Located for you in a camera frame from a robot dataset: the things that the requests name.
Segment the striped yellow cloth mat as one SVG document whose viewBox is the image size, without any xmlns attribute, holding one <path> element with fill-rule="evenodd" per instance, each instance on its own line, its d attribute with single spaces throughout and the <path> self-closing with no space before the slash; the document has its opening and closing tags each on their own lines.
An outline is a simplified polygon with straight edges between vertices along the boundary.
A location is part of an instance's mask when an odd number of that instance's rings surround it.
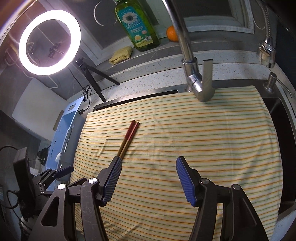
<svg viewBox="0 0 296 241">
<path fill-rule="evenodd" d="M 280 147 L 254 86 L 218 89 L 205 103 L 177 93 L 89 113 L 71 181 L 107 168 L 132 121 L 139 128 L 112 199 L 100 210 L 110 240 L 189 239 L 197 209 L 178 178 L 179 156 L 217 185 L 239 184 L 272 237 L 283 183 Z"/>
</svg>

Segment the yellow sponge cloth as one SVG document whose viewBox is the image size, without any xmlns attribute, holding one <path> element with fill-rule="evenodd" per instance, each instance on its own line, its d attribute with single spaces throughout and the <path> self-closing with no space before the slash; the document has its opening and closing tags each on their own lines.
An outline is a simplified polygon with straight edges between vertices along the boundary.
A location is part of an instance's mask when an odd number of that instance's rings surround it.
<svg viewBox="0 0 296 241">
<path fill-rule="evenodd" d="M 112 57 L 109 59 L 109 63 L 115 65 L 122 61 L 129 59 L 132 55 L 133 49 L 131 46 L 123 47 L 114 52 Z"/>
</svg>

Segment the chrome soap dispenser knob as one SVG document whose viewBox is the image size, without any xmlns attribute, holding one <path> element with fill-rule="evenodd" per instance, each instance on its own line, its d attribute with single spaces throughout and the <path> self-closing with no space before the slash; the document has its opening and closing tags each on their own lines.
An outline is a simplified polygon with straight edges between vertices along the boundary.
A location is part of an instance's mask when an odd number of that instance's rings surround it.
<svg viewBox="0 0 296 241">
<path fill-rule="evenodd" d="M 274 86 L 276 84 L 278 80 L 278 77 L 275 73 L 270 72 L 267 82 L 263 84 L 263 87 L 265 88 L 265 90 L 269 93 L 274 93 Z"/>
</svg>

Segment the green dish soap bottle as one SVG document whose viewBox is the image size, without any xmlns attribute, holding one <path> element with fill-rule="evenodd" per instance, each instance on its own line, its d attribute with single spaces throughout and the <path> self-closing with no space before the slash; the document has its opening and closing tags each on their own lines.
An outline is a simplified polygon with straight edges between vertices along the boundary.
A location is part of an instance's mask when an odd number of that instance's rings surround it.
<svg viewBox="0 0 296 241">
<path fill-rule="evenodd" d="M 139 1 L 115 1 L 115 14 L 135 49 L 144 52 L 158 47 L 159 38 Z"/>
</svg>

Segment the white ceramic logo spoon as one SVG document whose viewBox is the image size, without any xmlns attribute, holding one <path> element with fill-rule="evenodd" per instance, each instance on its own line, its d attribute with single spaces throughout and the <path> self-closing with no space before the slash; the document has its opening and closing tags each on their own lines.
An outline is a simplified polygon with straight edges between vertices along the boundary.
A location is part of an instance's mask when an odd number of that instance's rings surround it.
<svg viewBox="0 0 296 241">
<path fill-rule="evenodd" d="M 61 157 L 61 152 L 59 152 L 55 158 L 55 162 L 59 162 L 60 161 L 60 157 Z"/>
</svg>

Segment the chrome kitchen faucet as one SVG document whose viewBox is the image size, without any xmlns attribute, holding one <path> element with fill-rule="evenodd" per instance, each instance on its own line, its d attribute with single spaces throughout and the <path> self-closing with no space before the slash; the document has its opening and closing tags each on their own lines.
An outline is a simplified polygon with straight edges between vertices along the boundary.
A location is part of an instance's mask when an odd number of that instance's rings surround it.
<svg viewBox="0 0 296 241">
<path fill-rule="evenodd" d="M 188 29 L 177 8 L 176 2 L 163 1 L 163 3 L 178 36 L 183 56 L 183 69 L 187 80 L 187 91 L 193 92 L 199 101 L 207 102 L 215 94 L 215 89 L 212 86 L 213 60 L 207 59 L 203 61 L 203 73 L 201 74 L 197 58 L 194 56 L 191 48 Z"/>
</svg>

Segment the blue plastic drain basket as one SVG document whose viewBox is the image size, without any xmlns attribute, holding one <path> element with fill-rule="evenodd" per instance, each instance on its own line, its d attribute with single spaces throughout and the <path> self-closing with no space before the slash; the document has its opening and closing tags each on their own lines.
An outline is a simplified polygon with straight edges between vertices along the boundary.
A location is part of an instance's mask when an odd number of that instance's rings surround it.
<svg viewBox="0 0 296 241">
<path fill-rule="evenodd" d="M 46 169 L 63 169 L 73 166 L 76 148 L 85 123 L 85 118 L 79 114 L 83 97 L 71 102 L 64 110 L 55 131 L 46 161 Z M 55 162 L 61 152 L 60 161 Z"/>
</svg>

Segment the orange fruit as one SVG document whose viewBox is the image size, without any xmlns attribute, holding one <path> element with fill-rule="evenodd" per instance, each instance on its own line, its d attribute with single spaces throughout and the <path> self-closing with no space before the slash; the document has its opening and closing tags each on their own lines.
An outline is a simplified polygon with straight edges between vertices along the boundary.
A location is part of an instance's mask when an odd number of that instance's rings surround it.
<svg viewBox="0 0 296 241">
<path fill-rule="evenodd" d="M 166 36 L 167 38 L 172 42 L 178 42 L 178 35 L 175 31 L 175 28 L 173 26 L 170 26 L 166 30 Z"/>
</svg>

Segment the red-tipped wooden chopstick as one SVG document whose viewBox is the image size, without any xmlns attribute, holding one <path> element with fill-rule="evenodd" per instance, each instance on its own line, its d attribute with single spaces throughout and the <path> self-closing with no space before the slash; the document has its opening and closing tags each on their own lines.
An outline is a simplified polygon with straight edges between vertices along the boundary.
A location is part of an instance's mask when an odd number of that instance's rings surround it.
<svg viewBox="0 0 296 241">
<path fill-rule="evenodd" d="M 138 121 L 136 121 L 136 125 L 135 125 L 135 127 L 134 127 L 134 129 L 132 131 L 132 134 L 129 137 L 128 141 L 126 142 L 125 147 L 123 148 L 123 151 L 121 152 L 121 154 L 119 156 L 119 158 L 121 158 L 122 160 L 125 157 L 125 154 L 126 154 L 128 148 L 129 148 L 129 146 L 130 146 L 130 144 L 131 144 L 131 142 L 132 142 L 132 140 L 133 140 L 133 138 L 134 138 L 134 136 L 135 136 L 135 134 L 137 132 L 137 129 L 138 129 L 139 125 L 140 125 L 140 123 Z"/>
<path fill-rule="evenodd" d="M 125 134 L 125 137 L 124 137 L 124 139 L 123 139 L 123 141 L 121 143 L 121 146 L 120 146 L 120 148 L 119 148 L 119 150 L 117 152 L 118 157 L 120 156 L 121 152 L 123 151 L 123 148 L 125 147 L 126 142 L 130 138 L 135 125 L 136 125 L 136 121 L 132 120 L 132 122 L 130 123 L 129 128 L 128 128 L 126 134 Z"/>
</svg>

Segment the white cutting board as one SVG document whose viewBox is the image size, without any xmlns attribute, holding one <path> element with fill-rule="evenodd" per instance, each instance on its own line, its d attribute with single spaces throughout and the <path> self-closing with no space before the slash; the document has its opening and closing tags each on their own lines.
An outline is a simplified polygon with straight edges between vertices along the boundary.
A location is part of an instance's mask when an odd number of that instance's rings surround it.
<svg viewBox="0 0 296 241">
<path fill-rule="evenodd" d="M 42 82 L 32 78 L 18 100 L 12 118 L 35 135 L 50 141 L 55 133 L 54 126 L 68 104 Z"/>
</svg>

